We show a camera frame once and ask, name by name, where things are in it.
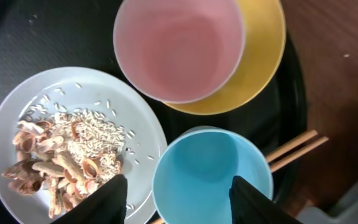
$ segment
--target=chopsticks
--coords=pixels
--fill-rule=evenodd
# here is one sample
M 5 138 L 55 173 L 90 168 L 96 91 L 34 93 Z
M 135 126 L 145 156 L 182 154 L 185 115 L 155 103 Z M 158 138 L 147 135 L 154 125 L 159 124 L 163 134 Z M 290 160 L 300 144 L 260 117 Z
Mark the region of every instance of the chopsticks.
M 279 158 L 280 156 L 284 155 L 285 153 L 291 151 L 292 149 L 298 147 L 300 144 L 303 144 L 307 140 L 315 137 L 317 135 L 316 130 L 310 130 L 306 131 L 296 138 L 292 139 L 291 141 L 285 143 L 283 146 L 279 147 L 278 149 L 274 150 L 270 154 L 268 154 L 265 158 L 267 162 L 273 162 L 275 159 Z M 270 170 L 272 172 L 275 172 L 282 168 L 283 166 L 289 164 L 290 162 L 294 161 L 295 159 L 305 155 L 306 153 L 310 152 L 311 150 L 315 149 L 322 143 L 328 141 L 328 138 L 326 136 L 321 137 L 312 143 L 309 143 L 308 145 L 302 147 L 301 149 L 297 150 L 296 152 L 293 152 L 292 154 L 284 157 L 283 159 L 280 159 L 277 162 L 274 162 L 272 165 L 270 165 Z

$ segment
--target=blue bowl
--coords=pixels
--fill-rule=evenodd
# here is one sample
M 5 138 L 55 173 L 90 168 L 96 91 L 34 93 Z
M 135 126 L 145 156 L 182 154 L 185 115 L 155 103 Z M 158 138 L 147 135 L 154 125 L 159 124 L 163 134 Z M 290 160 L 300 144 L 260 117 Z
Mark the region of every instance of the blue bowl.
M 269 165 L 249 140 L 218 128 L 190 130 L 157 164 L 152 182 L 157 211 L 169 224 L 232 223 L 229 189 L 235 175 L 272 198 Z

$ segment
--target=black object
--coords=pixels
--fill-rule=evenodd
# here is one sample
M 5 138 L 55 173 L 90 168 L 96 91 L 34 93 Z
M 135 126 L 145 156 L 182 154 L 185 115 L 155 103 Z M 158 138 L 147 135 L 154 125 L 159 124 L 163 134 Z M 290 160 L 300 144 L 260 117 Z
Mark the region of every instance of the black object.
M 52 224 L 124 224 L 127 179 L 119 174 Z
M 301 224 L 240 176 L 233 178 L 229 196 L 233 224 Z
M 229 196 L 233 224 L 301 224 L 242 177 L 233 178 Z M 52 224 L 124 224 L 126 197 L 127 180 L 117 175 Z
M 0 104 L 26 78 L 46 69 L 82 66 L 128 83 L 112 47 L 112 28 L 121 0 L 0 0 Z M 268 86 L 228 113 L 194 116 L 142 95 L 160 121 L 168 143 L 186 130 L 209 125 L 250 139 L 264 154 L 306 129 L 303 80 L 291 40 Z M 297 171 L 296 162 L 273 175 L 274 202 L 282 205 Z M 0 201 L 0 223 L 16 223 Z

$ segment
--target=plate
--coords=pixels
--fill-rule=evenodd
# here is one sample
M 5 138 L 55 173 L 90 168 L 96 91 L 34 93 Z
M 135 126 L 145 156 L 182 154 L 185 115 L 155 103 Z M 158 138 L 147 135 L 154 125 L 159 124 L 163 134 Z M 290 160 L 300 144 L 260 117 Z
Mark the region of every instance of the plate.
M 166 103 L 189 114 L 236 109 L 258 95 L 274 76 L 285 46 L 285 19 L 279 0 L 237 0 L 246 24 L 246 47 L 235 74 L 216 93 L 193 103 Z
M 57 88 L 61 88 L 64 94 L 55 91 Z M 150 106 L 130 86 L 107 73 L 80 67 L 54 68 L 38 73 L 12 90 L 0 105 L 0 199 L 12 216 L 20 223 L 52 221 L 48 217 L 47 191 L 40 190 L 33 196 L 24 197 L 8 189 L 10 180 L 1 177 L 7 167 L 16 163 L 12 139 L 17 132 L 17 121 L 29 119 L 26 112 L 32 105 L 44 102 L 41 99 L 45 94 L 50 98 L 49 103 L 43 104 L 48 114 L 36 111 L 31 115 L 34 119 L 56 113 L 54 103 L 58 103 L 68 112 L 75 108 L 102 112 L 117 126 L 135 132 L 132 139 L 126 138 L 125 145 L 135 154 L 125 150 L 119 153 L 124 161 L 123 174 L 128 179 L 127 202 L 135 206 L 135 210 L 127 211 L 125 223 L 146 223 L 155 212 L 151 196 L 153 172 L 158 158 L 167 148 L 161 125 Z M 107 108 L 107 100 L 116 116 Z

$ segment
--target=stacked bowls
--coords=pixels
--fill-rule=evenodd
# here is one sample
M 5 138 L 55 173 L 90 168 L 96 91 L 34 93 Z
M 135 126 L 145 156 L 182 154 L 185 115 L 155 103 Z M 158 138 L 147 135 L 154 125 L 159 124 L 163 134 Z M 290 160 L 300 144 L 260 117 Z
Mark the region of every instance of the stacked bowls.
M 143 94 L 190 114 L 242 106 L 272 79 L 285 45 L 278 0 L 125 0 L 114 50 Z

